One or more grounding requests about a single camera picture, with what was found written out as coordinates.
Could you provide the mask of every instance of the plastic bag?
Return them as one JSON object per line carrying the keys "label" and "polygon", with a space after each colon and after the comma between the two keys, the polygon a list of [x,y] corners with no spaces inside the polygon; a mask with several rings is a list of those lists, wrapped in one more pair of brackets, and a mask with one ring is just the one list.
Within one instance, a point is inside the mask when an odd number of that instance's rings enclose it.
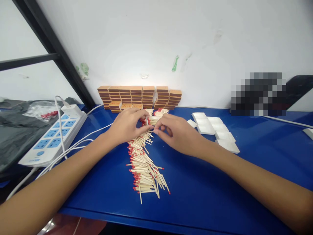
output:
{"label": "plastic bag", "polygon": [[58,115],[58,110],[54,102],[49,101],[36,101],[33,102],[26,113],[23,114],[27,117],[34,117],[43,122],[49,122],[49,120]]}

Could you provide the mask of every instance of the stacked matchbox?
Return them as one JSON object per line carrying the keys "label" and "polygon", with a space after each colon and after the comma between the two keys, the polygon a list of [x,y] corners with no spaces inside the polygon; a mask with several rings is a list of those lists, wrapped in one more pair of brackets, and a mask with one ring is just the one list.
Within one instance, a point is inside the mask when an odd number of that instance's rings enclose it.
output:
{"label": "stacked matchbox", "polygon": [[101,86],[98,88],[104,108],[120,113],[126,108],[152,108],[154,86]]}
{"label": "stacked matchbox", "polygon": [[101,86],[98,88],[100,98],[102,99],[103,104],[104,104],[104,109],[110,109],[109,104],[112,101],[109,95],[109,90],[108,90],[109,87],[110,86]]}
{"label": "stacked matchbox", "polygon": [[167,86],[157,86],[157,99],[154,104],[154,109],[165,108],[173,110],[182,98],[180,90],[169,90]]}
{"label": "stacked matchbox", "polygon": [[144,86],[142,89],[142,104],[144,109],[152,109],[155,88],[154,86]]}

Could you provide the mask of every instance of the black metal frame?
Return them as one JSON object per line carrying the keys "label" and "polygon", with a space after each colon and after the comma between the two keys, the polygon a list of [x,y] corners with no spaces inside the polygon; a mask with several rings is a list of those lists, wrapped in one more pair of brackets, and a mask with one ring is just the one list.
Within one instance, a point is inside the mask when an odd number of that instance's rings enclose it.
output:
{"label": "black metal frame", "polygon": [[34,31],[48,55],[40,55],[16,60],[0,61],[0,71],[53,60],[63,73],[87,109],[92,109],[95,102],[77,73],[70,58],[62,47],[48,20],[35,0],[12,0]]}

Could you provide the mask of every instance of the blue tabletop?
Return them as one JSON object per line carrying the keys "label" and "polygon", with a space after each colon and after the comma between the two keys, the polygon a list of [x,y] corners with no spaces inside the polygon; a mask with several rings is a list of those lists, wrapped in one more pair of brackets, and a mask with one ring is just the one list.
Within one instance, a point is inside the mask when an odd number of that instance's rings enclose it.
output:
{"label": "blue tabletop", "polygon": [[[186,120],[193,120],[193,112],[220,117],[237,140],[240,157],[313,190],[313,141],[302,131],[304,127],[265,117],[231,116],[225,109],[170,111]],[[73,142],[112,123],[116,116],[98,108]],[[279,118],[313,125],[312,113],[287,112],[286,117]],[[204,136],[215,140],[212,135]],[[133,190],[133,175],[125,166],[129,163],[127,146],[121,144],[102,158],[60,212],[183,234],[293,234],[225,173],[205,161],[178,153],[157,136],[147,149],[155,164],[165,168],[162,173],[171,195],[160,191],[158,199],[154,193],[143,194],[141,205]]]}

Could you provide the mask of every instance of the white box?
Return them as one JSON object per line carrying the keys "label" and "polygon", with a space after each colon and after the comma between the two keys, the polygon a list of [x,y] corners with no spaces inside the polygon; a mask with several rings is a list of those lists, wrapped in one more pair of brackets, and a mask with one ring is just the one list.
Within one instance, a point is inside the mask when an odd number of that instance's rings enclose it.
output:
{"label": "white box", "polygon": [[191,120],[191,119],[189,119],[187,122],[188,122],[193,128],[195,128],[195,127],[197,126],[197,124],[196,124],[193,120]]}
{"label": "white box", "polygon": [[211,124],[224,124],[219,117],[207,117]]}
{"label": "white box", "polygon": [[215,130],[213,129],[213,126],[209,123],[206,125],[197,125],[197,129],[198,132],[200,134],[210,134],[210,135],[214,135],[215,134]]}
{"label": "white box", "polygon": [[227,140],[216,140],[215,143],[218,143],[220,146],[222,146],[224,149],[227,149],[229,152],[232,153],[240,153],[237,145],[234,142],[229,142]]}
{"label": "white box", "polygon": [[215,133],[215,137],[216,139],[223,139],[229,142],[236,142],[234,136],[230,132],[217,131]]}
{"label": "white box", "polygon": [[313,129],[306,128],[303,131],[313,140]]}
{"label": "white box", "polygon": [[197,118],[195,121],[198,125],[211,125],[207,118]]}
{"label": "white box", "polygon": [[215,131],[229,132],[225,124],[212,124]]}
{"label": "white box", "polygon": [[205,113],[192,113],[191,115],[195,121],[197,118],[207,118]]}

